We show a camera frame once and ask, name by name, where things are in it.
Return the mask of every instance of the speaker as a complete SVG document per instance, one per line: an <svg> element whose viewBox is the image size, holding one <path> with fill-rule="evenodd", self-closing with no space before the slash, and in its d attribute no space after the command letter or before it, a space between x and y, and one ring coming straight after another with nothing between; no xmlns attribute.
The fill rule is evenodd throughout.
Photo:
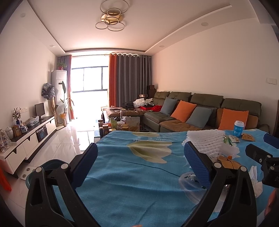
<svg viewBox="0 0 279 227"><path fill-rule="evenodd" d="M146 93L148 94L148 98L154 98L154 95L156 93L156 90L154 89L147 89Z"/></svg>
<svg viewBox="0 0 279 227"><path fill-rule="evenodd" d="M155 90L155 86L154 85L147 85L147 90Z"/></svg>

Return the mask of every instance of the blue cup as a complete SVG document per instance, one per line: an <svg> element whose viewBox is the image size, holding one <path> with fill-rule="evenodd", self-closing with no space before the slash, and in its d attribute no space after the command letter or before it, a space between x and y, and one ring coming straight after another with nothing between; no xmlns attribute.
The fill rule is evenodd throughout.
<svg viewBox="0 0 279 227"><path fill-rule="evenodd" d="M244 129L244 123L242 121L235 121L234 123L234 136L241 138L242 131Z"/></svg>

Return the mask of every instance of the wall outlet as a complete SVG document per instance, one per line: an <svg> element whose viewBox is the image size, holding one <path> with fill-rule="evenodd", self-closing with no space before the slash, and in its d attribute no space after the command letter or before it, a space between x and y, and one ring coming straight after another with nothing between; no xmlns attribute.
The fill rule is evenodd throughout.
<svg viewBox="0 0 279 227"><path fill-rule="evenodd" d="M266 82L268 84L275 84L275 85L277 85L277 79L275 79L275 78L266 78Z"/></svg>

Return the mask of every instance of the window frame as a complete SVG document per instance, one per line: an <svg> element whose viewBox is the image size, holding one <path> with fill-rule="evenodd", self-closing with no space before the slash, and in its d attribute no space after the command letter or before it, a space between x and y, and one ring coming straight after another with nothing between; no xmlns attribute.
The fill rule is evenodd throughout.
<svg viewBox="0 0 279 227"><path fill-rule="evenodd" d="M73 69L83 69L83 91L72 91L72 93L80 93L80 92L89 92L89 91L107 91L107 89L103 89L103 68L105 68L108 66L91 66L91 67L80 67L80 68L72 68ZM84 90L84 69L85 68L101 68L102 72L101 72L101 89L97 89L97 90Z"/></svg>

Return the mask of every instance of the monitor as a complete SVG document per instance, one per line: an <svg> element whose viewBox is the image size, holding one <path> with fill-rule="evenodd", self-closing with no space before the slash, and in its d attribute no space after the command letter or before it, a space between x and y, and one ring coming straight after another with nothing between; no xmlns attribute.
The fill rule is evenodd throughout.
<svg viewBox="0 0 279 227"><path fill-rule="evenodd" d="M36 104L35 111L36 111L36 116L39 116L40 120L43 120L44 118L41 118L41 116L45 114L44 103Z"/></svg>

